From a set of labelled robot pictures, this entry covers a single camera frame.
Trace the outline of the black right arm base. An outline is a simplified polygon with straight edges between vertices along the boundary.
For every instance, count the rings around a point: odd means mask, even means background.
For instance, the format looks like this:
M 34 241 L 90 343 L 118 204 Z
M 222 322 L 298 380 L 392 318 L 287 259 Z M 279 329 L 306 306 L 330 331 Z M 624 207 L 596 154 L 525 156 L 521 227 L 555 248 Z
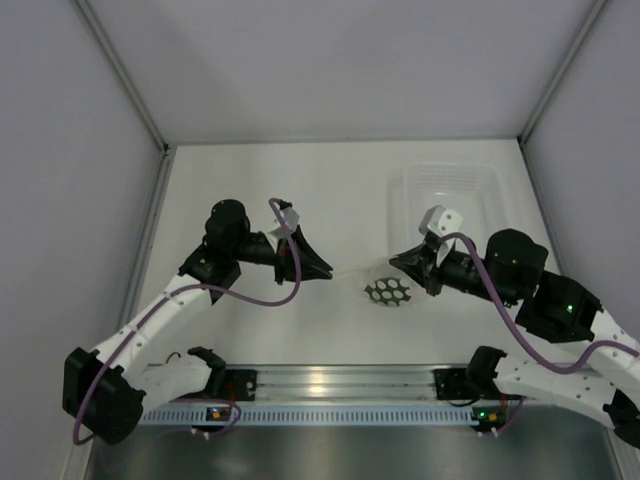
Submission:
M 464 367 L 441 368 L 434 371 L 438 400 L 500 400 L 495 379 L 498 363 L 506 357 L 500 349 L 480 346 Z

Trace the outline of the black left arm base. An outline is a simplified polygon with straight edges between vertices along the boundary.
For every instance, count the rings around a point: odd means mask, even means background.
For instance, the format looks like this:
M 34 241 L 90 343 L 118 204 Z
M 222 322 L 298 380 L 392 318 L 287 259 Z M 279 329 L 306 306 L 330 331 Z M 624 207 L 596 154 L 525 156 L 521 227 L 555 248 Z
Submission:
M 256 369 L 228 367 L 226 362 L 211 349 L 193 347 L 186 352 L 186 358 L 203 360 L 212 369 L 205 387 L 197 392 L 187 393 L 180 400 L 187 399 L 223 399 L 231 401 L 255 400 L 257 388 Z

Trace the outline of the clear zip top bag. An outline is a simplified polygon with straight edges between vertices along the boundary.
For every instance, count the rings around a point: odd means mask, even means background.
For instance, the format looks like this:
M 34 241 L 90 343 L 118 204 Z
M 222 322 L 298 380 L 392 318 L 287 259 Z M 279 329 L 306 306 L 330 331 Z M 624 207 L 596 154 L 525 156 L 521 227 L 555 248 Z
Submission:
M 383 308 L 413 307 L 419 303 L 419 285 L 406 273 L 380 258 L 332 273 L 340 288 L 360 302 Z

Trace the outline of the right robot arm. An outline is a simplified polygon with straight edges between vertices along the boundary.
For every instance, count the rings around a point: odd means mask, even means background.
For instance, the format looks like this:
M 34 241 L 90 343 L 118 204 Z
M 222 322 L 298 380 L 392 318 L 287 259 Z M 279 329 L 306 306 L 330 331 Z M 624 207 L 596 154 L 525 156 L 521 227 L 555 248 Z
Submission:
M 548 251 L 514 229 L 478 255 L 462 233 L 425 236 L 389 263 L 437 296 L 445 287 L 493 302 L 526 352 L 480 346 L 464 372 L 480 398 L 532 398 L 589 417 L 639 445 L 639 343 L 579 282 L 546 270 Z

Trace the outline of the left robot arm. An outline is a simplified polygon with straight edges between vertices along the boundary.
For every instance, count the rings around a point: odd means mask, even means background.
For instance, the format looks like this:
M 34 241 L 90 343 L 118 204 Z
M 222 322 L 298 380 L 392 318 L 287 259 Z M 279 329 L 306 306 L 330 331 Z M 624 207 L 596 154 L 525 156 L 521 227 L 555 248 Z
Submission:
M 268 234 L 252 231 L 240 201 L 216 203 L 201 243 L 156 299 L 109 339 L 67 356 L 62 407 L 74 419 L 74 444 L 86 442 L 81 429 L 118 444 L 144 414 L 184 396 L 223 402 L 226 363 L 212 350 L 192 347 L 162 365 L 151 363 L 155 352 L 223 297 L 276 308 L 291 302 L 302 282 L 331 279 L 332 267 L 305 239 L 293 205 L 278 198 L 268 203 L 278 223 Z M 292 283 L 291 292 L 280 300 L 261 300 L 233 290 L 244 263 L 272 268 L 277 284 Z

